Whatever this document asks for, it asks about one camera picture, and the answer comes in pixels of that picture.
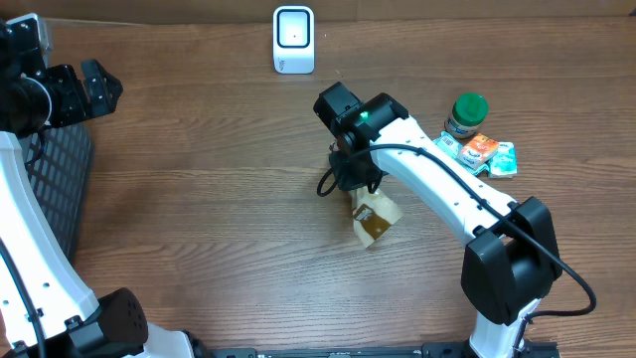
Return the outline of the teal packet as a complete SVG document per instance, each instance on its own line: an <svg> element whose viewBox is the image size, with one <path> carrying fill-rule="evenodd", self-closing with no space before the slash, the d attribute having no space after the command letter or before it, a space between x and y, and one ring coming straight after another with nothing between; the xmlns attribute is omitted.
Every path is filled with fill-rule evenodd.
<svg viewBox="0 0 636 358"><path fill-rule="evenodd" d="M489 178L512 178L518 174L516 148L513 142L500 142L488 161Z"/></svg>

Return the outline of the green lid jar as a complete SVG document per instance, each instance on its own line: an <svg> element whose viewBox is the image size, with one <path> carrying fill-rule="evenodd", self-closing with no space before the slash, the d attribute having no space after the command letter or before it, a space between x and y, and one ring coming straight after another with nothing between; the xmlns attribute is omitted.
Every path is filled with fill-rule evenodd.
<svg viewBox="0 0 636 358"><path fill-rule="evenodd" d="M473 136L489 112L487 99L479 93L462 94L444 121L445 131L458 139Z"/></svg>

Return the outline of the green wet wipes pack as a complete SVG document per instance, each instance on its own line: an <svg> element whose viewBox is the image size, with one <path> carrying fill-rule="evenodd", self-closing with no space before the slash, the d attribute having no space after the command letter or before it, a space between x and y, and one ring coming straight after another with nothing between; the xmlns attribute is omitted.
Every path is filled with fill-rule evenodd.
<svg viewBox="0 0 636 358"><path fill-rule="evenodd" d="M451 157L454 161L459 163L464 169L466 169L471 175L478 176L479 174L488 170L488 165L483 163L476 168L470 167L463 163L459 159L459 154L462 148L462 144L456 140L451 134L446 131L442 131L440 136L433 139L432 142L441 149L446 155Z"/></svg>

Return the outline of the beige paper pouch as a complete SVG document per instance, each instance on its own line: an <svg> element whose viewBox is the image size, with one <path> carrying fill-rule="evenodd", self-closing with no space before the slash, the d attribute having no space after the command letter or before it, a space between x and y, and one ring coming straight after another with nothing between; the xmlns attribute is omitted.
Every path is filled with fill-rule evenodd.
<svg viewBox="0 0 636 358"><path fill-rule="evenodd" d="M365 248L375 243L401 217L402 210L382 190L367 187L350 193L353 229Z"/></svg>

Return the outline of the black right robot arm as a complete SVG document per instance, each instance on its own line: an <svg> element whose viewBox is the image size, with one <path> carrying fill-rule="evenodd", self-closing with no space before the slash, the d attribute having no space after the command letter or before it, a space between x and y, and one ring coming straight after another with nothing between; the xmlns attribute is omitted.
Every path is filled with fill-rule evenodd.
<svg viewBox="0 0 636 358"><path fill-rule="evenodd" d="M330 174L342 191L377 190L396 177L459 239L461 286L477 311L463 343L426 343L438 357L557 357L553 343L528 342L527 323L561 276L551 213L531 197L518 203L470 174L386 93L363 102L342 83L322 91L313 110L336 139Z"/></svg>

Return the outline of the orange Kleenex tissue pack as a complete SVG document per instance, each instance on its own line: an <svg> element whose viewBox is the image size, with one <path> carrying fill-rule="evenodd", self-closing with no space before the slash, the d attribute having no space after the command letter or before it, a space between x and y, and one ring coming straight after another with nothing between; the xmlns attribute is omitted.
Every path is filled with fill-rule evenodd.
<svg viewBox="0 0 636 358"><path fill-rule="evenodd" d="M499 145L499 141L477 133L460 149L457 161L477 170L496 154Z"/></svg>

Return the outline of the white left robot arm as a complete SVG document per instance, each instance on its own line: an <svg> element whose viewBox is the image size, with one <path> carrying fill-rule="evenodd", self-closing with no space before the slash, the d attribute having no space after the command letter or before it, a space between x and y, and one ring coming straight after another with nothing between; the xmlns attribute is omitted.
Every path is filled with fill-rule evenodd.
<svg viewBox="0 0 636 358"><path fill-rule="evenodd" d="M100 62L50 67L47 26L1 24L1 314L10 357L206 357L187 331L150 323L128 288L96 297L63 253L27 177L20 139L112 114L123 93Z"/></svg>

